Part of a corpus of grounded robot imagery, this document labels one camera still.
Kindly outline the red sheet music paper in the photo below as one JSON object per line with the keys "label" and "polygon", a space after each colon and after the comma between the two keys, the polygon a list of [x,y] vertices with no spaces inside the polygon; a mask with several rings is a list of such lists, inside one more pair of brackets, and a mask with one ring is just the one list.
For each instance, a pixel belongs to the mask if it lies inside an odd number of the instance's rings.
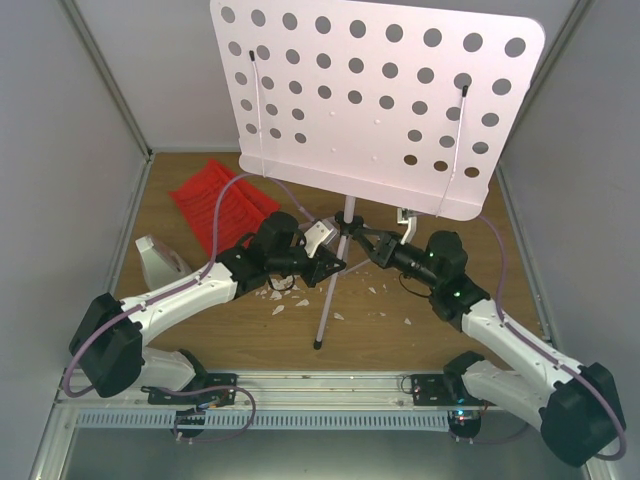
{"label": "red sheet music paper", "polygon": [[248,213],[257,224],[260,224],[281,207],[276,200],[250,184],[246,179],[239,179],[231,189],[240,195]]}

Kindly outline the white tripod music stand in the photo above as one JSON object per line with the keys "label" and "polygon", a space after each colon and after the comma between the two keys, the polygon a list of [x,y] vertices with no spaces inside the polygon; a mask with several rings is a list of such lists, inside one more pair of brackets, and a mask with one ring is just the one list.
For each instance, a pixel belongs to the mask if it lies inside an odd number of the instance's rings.
{"label": "white tripod music stand", "polygon": [[478,217],[545,47],[536,20],[355,1],[214,1],[242,170]]}

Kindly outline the white metronome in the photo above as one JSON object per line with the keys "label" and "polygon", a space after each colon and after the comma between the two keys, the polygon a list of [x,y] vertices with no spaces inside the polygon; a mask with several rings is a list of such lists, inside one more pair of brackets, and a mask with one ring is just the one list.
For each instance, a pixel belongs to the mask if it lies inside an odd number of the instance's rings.
{"label": "white metronome", "polygon": [[192,273],[191,267],[173,249],[153,235],[135,240],[143,278],[149,290],[156,290]]}

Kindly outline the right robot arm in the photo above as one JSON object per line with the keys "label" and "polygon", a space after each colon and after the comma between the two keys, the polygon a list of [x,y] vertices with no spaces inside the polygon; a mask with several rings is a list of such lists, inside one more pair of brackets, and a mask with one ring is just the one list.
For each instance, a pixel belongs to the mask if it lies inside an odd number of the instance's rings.
{"label": "right robot arm", "polygon": [[374,264],[427,286],[439,319],[509,365],[504,371],[460,356],[442,382],[447,400],[464,405],[476,398],[500,407],[536,429],[547,448],[573,467],[626,455],[626,421],[612,373],[563,354],[510,317],[467,275],[468,255],[457,233],[436,231],[423,249],[392,231],[360,226],[352,236]]}

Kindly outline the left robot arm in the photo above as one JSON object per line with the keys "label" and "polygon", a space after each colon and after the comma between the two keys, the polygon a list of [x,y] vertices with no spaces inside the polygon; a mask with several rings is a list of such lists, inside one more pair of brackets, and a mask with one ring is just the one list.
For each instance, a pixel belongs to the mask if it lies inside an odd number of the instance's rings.
{"label": "left robot arm", "polygon": [[262,288],[274,275],[316,286],[345,267],[328,247],[336,234],[327,221],[302,230],[293,216],[276,212],[184,278],[123,300],[102,294],[91,301],[70,341],[70,367],[81,369],[102,398],[139,386],[169,389],[181,402],[196,403],[205,395],[206,380],[196,373],[195,361],[149,343],[206,309]]}

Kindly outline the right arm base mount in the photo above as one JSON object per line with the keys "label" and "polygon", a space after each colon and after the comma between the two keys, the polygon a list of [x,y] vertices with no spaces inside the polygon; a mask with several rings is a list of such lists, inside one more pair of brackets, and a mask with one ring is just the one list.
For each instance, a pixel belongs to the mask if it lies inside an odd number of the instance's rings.
{"label": "right arm base mount", "polygon": [[458,406],[470,402],[462,378],[447,372],[412,373],[408,380],[408,392],[415,406]]}

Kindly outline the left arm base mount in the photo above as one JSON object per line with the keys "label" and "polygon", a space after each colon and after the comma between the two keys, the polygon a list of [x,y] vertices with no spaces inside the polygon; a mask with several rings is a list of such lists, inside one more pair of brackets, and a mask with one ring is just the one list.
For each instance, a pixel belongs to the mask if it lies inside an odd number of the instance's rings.
{"label": "left arm base mount", "polygon": [[233,405],[238,375],[235,373],[206,373],[197,375],[182,390],[168,393],[158,387],[142,387],[151,405],[214,406]]}

